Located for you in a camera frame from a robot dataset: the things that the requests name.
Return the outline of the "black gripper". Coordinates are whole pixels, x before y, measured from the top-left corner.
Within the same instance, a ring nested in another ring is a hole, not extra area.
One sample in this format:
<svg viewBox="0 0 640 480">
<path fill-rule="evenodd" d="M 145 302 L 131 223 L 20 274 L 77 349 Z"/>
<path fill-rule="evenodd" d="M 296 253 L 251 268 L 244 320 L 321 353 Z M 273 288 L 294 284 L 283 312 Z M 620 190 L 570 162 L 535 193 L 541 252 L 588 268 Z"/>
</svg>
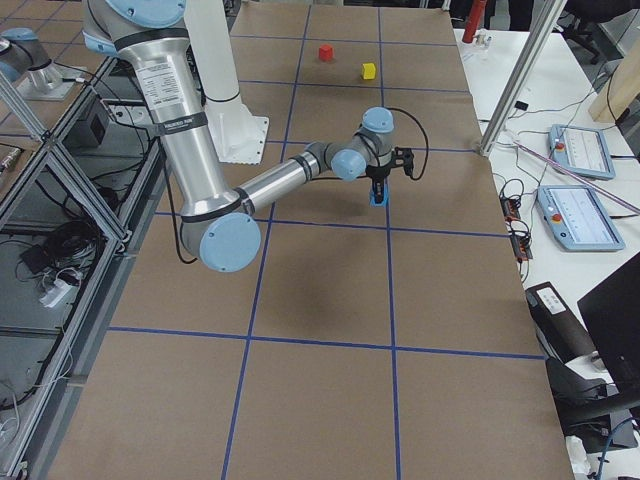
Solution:
<svg viewBox="0 0 640 480">
<path fill-rule="evenodd" d="M 385 192 L 387 192 L 385 180 L 389 176 L 389 174 L 390 165 L 368 165 L 366 167 L 366 176 L 372 181 L 371 191 L 373 191 L 378 196 L 382 196 Z"/>
</svg>

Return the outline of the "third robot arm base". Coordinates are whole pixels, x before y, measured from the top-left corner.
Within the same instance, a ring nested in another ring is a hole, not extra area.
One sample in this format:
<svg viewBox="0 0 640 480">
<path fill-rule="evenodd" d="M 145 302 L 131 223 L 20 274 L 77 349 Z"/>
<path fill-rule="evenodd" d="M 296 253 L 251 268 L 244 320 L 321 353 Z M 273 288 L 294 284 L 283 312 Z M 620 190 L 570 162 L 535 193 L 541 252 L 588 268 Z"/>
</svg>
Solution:
<svg viewBox="0 0 640 480">
<path fill-rule="evenodd" d="M 63 101 L 75 82 L 74 75 L 55 65 L 38 36 L 26 27 L 1 33 L 1 72 L 10 82 L 26 76 L 17 86 L 25 100 Z"/>
</svg>

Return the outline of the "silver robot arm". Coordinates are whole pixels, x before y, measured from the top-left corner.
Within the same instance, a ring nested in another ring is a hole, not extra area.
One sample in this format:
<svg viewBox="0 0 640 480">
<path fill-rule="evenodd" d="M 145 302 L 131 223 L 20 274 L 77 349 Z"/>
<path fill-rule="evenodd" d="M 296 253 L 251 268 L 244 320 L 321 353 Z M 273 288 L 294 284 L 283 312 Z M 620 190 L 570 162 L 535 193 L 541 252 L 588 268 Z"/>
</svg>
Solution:
<svg viewBox="0 0 640 480">
<path fill-rule="evenodd" d="M 249 265 L 261 244 L 254 212 L 325 171 L 353 181 L 389 168 L 393 115 L 373 107 L 347 143 L 311 143 L 231 188 L 221 158 L 258 147 L 268 121 L 242 102 L 222 2 L 86 1 L 83 13 L 87 47 L 135 71 L 183 195 L 180 240 L 207 267 Z"/>
</svg>

